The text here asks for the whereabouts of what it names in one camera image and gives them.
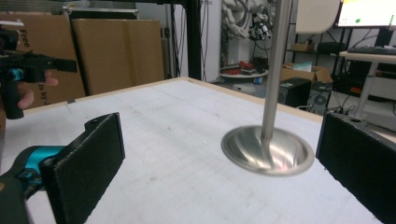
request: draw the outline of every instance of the cardboard box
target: cardboard box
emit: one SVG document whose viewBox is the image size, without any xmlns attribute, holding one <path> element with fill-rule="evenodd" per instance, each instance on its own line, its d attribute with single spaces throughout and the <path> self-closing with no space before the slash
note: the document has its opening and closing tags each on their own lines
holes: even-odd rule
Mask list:
<svg viewBox="0 0 396 224">
<path fill-rule="evenodd" d="M 284 63 L 280 72 L 280 80 L 291 77 L 302 77 L 313 81 L 332 83 L 332 76 L 327 67 L 313 66 L 311 72 L 297 71 L 292 69 L 292 63 Z"/>
<path fill-rule="evenodd" d="M 23 22 L 23 26 L 2 26 L 3 29 L 19 31 L 17 50 L 32 51 L 35 54 L 59 59 L 77 60 L 70 22 L 66 16 L 2 14 L 0 20 Z M 69 73 L 51 70 L 51 73 L 59 80 L 59 85 L 56 87 L 47 87 L 38 83 L 28 84 L 35 93 L 35 100 L 29 108 L 71 101 L 85 96 L 79 71 Z"/>
<path fill-rule="evenodd" d="M 89 94 L 164 80 L 160 23 L 73 20 Z"/>
<path fill-rule="evenodd" d="M 314 51 L 315 44 L 292 44 L 290 49 L 294 51 Z"/>
</svg>

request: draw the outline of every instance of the black keyboard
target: black keyboard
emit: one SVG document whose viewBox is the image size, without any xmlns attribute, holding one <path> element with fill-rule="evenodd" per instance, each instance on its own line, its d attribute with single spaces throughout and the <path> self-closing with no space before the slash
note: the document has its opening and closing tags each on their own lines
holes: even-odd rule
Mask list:
<svg viewBox="0 0 396 224">
<path fill-rule="evenodd" d="M 385 55 L 396 55 L 396 49 L 384 49 L 380 47 L 359 47 L 350 48 L 347 50 L 348 53 L 362 53 L 362 54 L 385 54 Z"/>
</svg>

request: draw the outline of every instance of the metal stand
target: metal stand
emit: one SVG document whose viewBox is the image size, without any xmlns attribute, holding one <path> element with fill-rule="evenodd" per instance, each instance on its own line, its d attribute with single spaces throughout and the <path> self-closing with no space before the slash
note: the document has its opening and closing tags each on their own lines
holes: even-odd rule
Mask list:
<svg viewBox="0 0 396 224">
<path fill-rule="evenodd" d="M 225 155 L 237 165 L 265 175 L 292 175 L 309 168 L 312 148 L 293 133 L 274 129 L 280 70 L 286 45 L 291 0 L 277 1 L 273 47 L 261 126 L 236 128 L 222 139 Z"/>
</svg>

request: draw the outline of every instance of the black and teal device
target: black and teal device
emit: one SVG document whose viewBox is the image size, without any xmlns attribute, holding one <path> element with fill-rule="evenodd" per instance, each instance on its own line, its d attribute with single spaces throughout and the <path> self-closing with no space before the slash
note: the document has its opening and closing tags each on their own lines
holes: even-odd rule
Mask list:
<svg viewBox="0 0 396 224">
<path fill-rule="evenodd" d="M 124 158 L 118 113 L 88 121 L 68 146 L 26 148 L 0 176 L 0 223 L 31 223 L 25 202 L 39 190 L 57 223 L 84 223 Z"/>
</svg>

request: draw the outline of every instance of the tabletop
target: tabletop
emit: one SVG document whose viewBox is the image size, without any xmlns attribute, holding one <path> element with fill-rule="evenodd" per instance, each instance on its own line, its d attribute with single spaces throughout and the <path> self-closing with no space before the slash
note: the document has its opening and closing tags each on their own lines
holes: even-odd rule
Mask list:
<svg viewBox="0 0 396 224">
<path fill-rule="evenodd" d="M 288 177 L 229 161 L 222 137 L 261 125 L 263 110 L 263 99 L 189 78 L 33 109 L 7 122 L 1 173 L 25 148 L 65 146 L 119 112 L 126 158 L 87 223 L 379 223 L 318 160 Z M 320 116 L 279 105 L 276 127 L 316 150 Z M 46 192 L 27 205 L 35 223 L 54 223 Z"/>
</svg>

